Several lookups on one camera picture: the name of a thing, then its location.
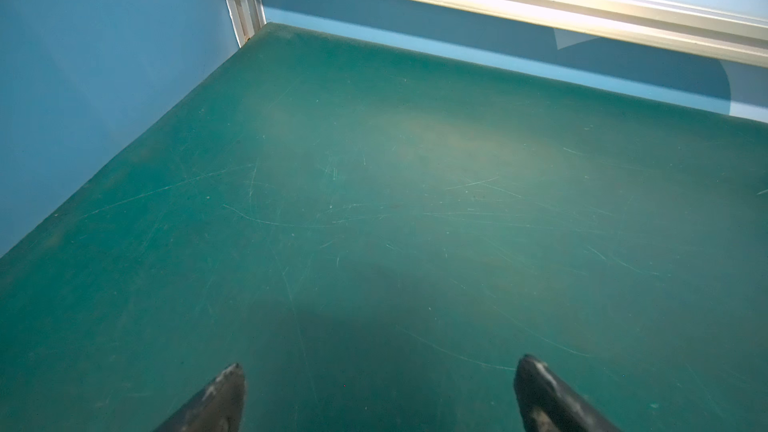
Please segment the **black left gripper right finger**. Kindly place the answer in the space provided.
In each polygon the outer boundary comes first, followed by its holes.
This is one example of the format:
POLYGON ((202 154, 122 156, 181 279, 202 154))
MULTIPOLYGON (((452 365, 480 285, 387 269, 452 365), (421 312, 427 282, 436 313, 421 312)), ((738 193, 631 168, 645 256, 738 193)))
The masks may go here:
POLYGON ((527 432, 620 431, 533 355, 526 354, 518 361, 514 391, 527 432))

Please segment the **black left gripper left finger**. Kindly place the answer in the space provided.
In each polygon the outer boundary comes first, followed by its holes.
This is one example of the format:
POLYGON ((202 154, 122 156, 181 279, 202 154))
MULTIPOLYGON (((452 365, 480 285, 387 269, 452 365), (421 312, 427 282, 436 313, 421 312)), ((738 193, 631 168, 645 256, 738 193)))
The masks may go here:
POLYGON ((157 432, 238 432, 246 398, 242 366, 233 363, 155 428, 157 432))

